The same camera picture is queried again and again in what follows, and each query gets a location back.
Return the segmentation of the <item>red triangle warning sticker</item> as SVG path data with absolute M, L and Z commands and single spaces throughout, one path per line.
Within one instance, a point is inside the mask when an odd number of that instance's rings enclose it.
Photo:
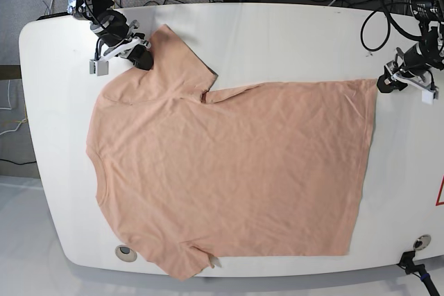
M 440 185 L 440 189 L 439 189 L 438 196 L 437 196 L 437 199 L 436 199 L 436 206 L 444 205 L 443 187 L 444 187 L 444 178 L 442 179 L 442 182 L 441 182 L 441 185 Z

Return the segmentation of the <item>peach pink T-shirt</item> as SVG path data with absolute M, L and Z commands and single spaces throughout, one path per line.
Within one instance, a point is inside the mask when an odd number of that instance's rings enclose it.
M 376 82 L 213 90 L 168 27 L 151 70 L 110 81 L 86 152 L 117 238 L 176 279 L 227 256 L 344 256 L 357 221 Z

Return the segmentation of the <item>silver table grommet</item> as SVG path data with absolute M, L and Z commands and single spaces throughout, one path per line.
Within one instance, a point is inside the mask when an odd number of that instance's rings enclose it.
M 415 251 L 421 251 L 429 246 L 431 243 L 431 236 L 429 234 L 424 234 L 417 238 L 413 244 L 413 249 Z
M 137 260 L 137 253 L 125 245 L 118 245 L 114 252 L 121 261 L 132 263 Z

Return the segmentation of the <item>left silver table grommet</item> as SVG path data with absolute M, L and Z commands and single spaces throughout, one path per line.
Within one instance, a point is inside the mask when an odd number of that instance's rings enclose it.
M 114 252 L 121 261 L 132 263 L 137 260 L 137 253 L 125 245 L 118 245 Z

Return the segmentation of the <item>black flat bar table edge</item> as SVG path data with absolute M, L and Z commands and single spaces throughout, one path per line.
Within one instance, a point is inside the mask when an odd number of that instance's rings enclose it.
M 65 17 L 65 16 L 71 16 L 71 15 L 69 13 L 67 13 L 67 12 L 58 12 L 58 13 L 54 13 L 54 14 L 50 14 L 50 15 L 42 15 L 42 16 L 37 18 L 37 21 L 44 20 L 44 19 L 53 19 L 53 18 L 58 18 L 58 17 Z

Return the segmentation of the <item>right silver table grommet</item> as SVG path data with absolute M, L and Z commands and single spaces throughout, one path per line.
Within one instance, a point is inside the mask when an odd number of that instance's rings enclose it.
M 431 236 L 429 234 L 424 234 L 417 238 L 413 244 L 413 249 L 415 251 L 421 251 L 429 246 L 431 243 Z

